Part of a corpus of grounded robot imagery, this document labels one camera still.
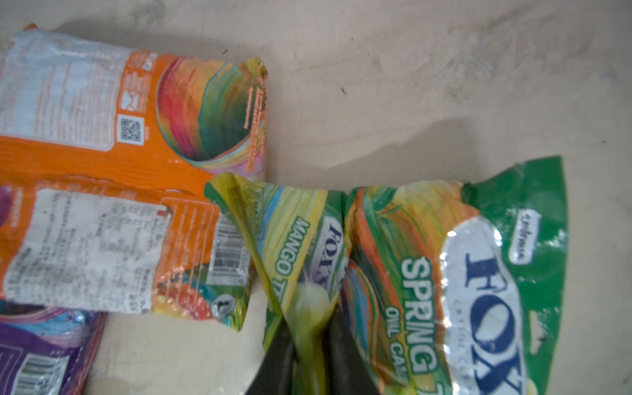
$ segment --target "nutrition label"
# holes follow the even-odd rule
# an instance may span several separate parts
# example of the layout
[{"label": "nutrition label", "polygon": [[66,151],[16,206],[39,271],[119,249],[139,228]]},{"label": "nutrition label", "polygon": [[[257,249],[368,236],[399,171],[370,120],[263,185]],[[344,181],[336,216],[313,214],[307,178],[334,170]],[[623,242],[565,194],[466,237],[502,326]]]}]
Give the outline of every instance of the nutrition label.
[{"label": "nutrition label", "polygon": [[71,191],[37,192],[4,278],[18,303],[142,313],[171,222],[163,205]]},{"label": "nutrition label", "polygon": [[131,50],[47,34],[34,30],[13,42],[3,70],[11,78],[0,80],[0,135],[112,149],[116,99]]}]

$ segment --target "dusty floor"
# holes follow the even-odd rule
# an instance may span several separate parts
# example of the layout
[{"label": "dusty floor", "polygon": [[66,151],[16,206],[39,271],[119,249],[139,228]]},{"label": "dusty floor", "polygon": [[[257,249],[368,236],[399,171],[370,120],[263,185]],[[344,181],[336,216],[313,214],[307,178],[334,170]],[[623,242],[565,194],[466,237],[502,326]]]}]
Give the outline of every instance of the dusty floor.
[{"label": "dusty floor", "polygon": [[[631,2],[163,1],[1,0],[0,39],[32,21],[155,51],[260,56],[277,183],[478,181],[562,154],[571,252],[549,393],[632,393]],[[112,315],[87,393],[238,394],[262,358],[264,306],[257,289],[239,334]]]}]

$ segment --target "barcode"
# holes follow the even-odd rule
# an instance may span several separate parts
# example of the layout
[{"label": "barcode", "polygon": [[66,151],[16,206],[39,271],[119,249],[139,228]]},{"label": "barcode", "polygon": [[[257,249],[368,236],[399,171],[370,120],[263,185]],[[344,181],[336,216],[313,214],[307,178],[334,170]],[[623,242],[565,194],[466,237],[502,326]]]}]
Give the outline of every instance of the barcode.
[{"label": "barcode", "polygon": [[120,114],[116,122],[116,141],[143,145],[145,120],[141,117]]},{"label": "barcode", "polygon": [[58,395],[68,357],[28,354],[13,382],[11,395]]},{"label": "barcode", "polygon": [[217,220],[213,250],[210,254],[209,275],[206,283],[210,285],[246,286],[250,253],[241,238],[239,229],[229,217],[221,214]]}]

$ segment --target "colorful swirl graphic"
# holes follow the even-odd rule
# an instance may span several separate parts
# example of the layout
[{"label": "colorful swirl graphic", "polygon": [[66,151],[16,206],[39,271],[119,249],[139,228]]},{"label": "colorful swirl graphic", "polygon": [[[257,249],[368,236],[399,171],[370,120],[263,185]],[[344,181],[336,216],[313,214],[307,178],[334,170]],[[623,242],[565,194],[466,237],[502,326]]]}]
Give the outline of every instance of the colorful swirl graphic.
[{"label": "colorful swirl graphic", "polygon": [[239,66],[199,58],[173,60],[157,88],[155,111],[162,136],[195,167],[262,179],[266,78],[259,58]]},{"label": "colorful swirl graphic", "polygon": [[[449,382],[446,369],[409,377],[398,375],[391,344],[398,342],[402,355],[408,355],[407,332],[403,326],[397,334],[387,330],[386,310],[403,312],[403,301],[411,299],[410,290],[402,287],[405,279],[399,269],[406,258],[428,257],[432,261],[432,283],[439,294],[439,254],[446,234],[478,215],[477,209],[462,202],[460,193],[460,183],[418,182],[401,188],[358,188],[348,202],[351,205],[345,230],[353,244],[353,264],[343,282],[343,307],[358,349],[384,394],[412,393],[399,392],[406,386],[431,391],[436,382]],[[436,298],[432,309],[437,348],[444,333],[439,303]],[[445,367],[440,349],[437,354]]]}]

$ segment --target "candy wrapper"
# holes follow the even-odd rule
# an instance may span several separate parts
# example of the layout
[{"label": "candy wrapper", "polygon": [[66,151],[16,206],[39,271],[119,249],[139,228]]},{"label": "candy wrapper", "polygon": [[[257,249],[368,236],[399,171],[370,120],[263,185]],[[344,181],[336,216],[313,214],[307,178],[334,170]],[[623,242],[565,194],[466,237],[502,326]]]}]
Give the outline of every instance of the candy wrapper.
[{"label": "candy wrapper", "polygon": [[356,189],[342,304],[384,394],[545,394],[568,245],[561,159]]},{"label": "candy wrapper", "polygon": [[83,176],[0,173],[0,185],[0,298],[241,329],[250,254],[207,199]]},{"label": "candy wrapper", "polygon": [[[0,193],[4,214],[11,213],[0,221],[0,297],[87,310],[151,309],[241,328],[250,292],[248,252],[204,198],[204,185],[223,171],[264,177],[266,78],[258,58],[232,64],[39,29],[18,34],[0,73]],[[55,215],[44,220],[51,210]],[[96,212],[108,232],[95,227]],[[149,218],[143,213],[151,212],[167,213],[158,229],[164,246],[143,235]],[[108,222],[114,218],[118,222]],[[42,244],[46,229],[66,233]],[[33,243],[40,246],[24,257]],[[63,254],[46,254],[46,248]],[[93,264],[103,251],[117,254],[118,267],[139,253],[149,253],[152,263],[139,264],[145,269],[134,275],[104,270]],[[33,266],[40,253],[48,271]],[[68,258],[76,254],[82,265]],[[18,266],[37,280],[21,277],[9,294],[4,273]],[[122,276],[120,287],[111,289],[135,290],[112,299],[30,288],[65,276],[81,289]]]},{"label": "candy wrapper", "polygon": [[478,184],[372,186],[347,199],[222,174],[207,196],[264,282],[264,345],[281,312],[288,322],[293,393],[327,393],[319,342],[337,301],[383,394],[545,393],[568,244],[560,158]]},{"label": "candy wrapper", "polygon": [[214,178],[206,194],[239,227],[263,282],[270,302],[264,347],[285,316],[301,361],[295,393],[325,394],[321,340],[348,263],[346,195],[252,183],[228,173]]},{"label": "candy wrapper", "polygon": [[0,301],[3,394],[79,395],[106,315]]}]

